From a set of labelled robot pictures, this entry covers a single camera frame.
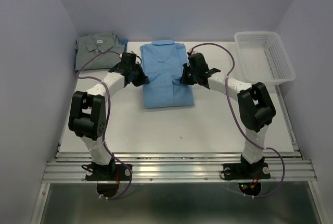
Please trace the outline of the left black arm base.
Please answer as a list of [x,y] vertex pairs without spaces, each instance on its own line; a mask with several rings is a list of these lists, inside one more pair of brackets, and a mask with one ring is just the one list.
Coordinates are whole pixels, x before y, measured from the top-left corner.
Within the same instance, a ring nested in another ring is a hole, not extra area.
[[86,181],[130,181],[130,173],[121,164],[98,165],[90,163],[82,165]]

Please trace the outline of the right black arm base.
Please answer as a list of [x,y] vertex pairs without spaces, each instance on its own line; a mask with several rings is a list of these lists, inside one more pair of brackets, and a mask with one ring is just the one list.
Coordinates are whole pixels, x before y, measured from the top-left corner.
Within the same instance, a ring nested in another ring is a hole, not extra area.
[[226,181],[252,180],[256,179],[257,177],[259,177],[259,179],[270,179],[271,174],[267,163],[260,163],[258,165],[226,163],[222,165],[220,177]]

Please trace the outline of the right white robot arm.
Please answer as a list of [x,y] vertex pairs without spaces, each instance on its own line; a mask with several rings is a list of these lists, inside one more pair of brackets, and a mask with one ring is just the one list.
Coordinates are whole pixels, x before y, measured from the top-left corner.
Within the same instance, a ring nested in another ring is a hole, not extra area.
[[232,117],[245,138],[240,173],[252,177],[263,162],[264,142],[276,109],[265,84],[245,83],[230,78],[217,68],[210,69],[201,53],[190,54],[183,65],[181,83],[205,87],[226,95]]

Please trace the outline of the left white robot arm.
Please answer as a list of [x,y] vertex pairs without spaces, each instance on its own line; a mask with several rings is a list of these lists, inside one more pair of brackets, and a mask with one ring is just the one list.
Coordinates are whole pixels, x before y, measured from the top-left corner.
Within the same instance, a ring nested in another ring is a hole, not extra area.
[[141,58],[133,52],[122,53],[120,62],[112,67],[103,79],[92,79],[97,84],[86,91],[76,91],[72,96],[69,130],[79,137],[92,157],[83,169],[89,177],[111,179],[116,174],[116,158],[106,144],[106,130],[111,113],[111,97],[128,84],[142,86],[149,83],[140,65]]

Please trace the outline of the light blue long sleeve shirt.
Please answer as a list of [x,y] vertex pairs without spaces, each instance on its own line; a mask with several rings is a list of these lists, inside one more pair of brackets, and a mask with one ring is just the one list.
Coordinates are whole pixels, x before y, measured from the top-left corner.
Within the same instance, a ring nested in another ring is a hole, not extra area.
[[187,63],[184,44],[172,40],[153,41],[142,45],[140,52],[143,71],[149,79],[143,86],[146,109],[195,105],[191,86],[180,82],[183,64]]

